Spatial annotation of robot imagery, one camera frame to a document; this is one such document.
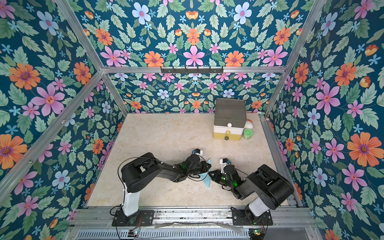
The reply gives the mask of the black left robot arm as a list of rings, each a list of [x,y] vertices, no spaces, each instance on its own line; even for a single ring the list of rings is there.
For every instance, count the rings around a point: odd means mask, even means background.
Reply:
[[[139,211],[140,192],[155,178],[162,178],[173,183],[190,179],[204,181],[212,165],[206,161],[202,151],[196,149],[185,161],[168,164],[146,153],[138,158],[129,158],[118,167],[118,177],[124,186],[124,198],[121,206],[126,217],[132,217]]]

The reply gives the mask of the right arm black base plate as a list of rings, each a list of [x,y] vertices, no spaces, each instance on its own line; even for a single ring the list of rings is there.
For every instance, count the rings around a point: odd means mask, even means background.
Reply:
[[[273,220],[269,211],[260,216],[254,215],[249,209],[231,207],[234,226],[272,226]]]

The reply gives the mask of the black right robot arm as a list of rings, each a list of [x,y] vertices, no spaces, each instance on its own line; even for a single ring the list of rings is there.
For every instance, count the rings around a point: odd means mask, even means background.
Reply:
[[[282,175],[267,165],[261,165],[255,172],[242,180],[233,165],[223,170],[209,172],[211,180],[228,190],[238,200],[244,200],[252,194],[257,197],[245,207],[244,216],[249,222],[255,222],[269,210],[275,210],[291,196],[295,189]]]

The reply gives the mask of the light blue square paper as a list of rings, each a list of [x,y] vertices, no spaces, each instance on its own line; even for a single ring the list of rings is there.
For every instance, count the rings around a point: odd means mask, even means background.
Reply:
[[[206,173],[199,174],[199,177],[200,177],[200,180],[202,180],[202,182],[205,184],[205,186],[206,186],[207,188],[209,188],[209,187],[210,187],[210,184],[211,184],[211,177],[210,177],[210,175],[209,175],[209,172],[210,172],[210,170],[211,170],[211,168],[212,168],[212,160],[209,159],[209,160],[207,161],[207,163],[209,164],[209,166],[208,166],[208,171],[207,171]]]

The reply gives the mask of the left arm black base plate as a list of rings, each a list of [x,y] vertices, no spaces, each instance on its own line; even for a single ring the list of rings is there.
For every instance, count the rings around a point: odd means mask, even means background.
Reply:
[[[139,210],[133,215],[126,216],[122,209],[116,210],[112,222],[113,227],[147,227],[153,224],[155,211]]]

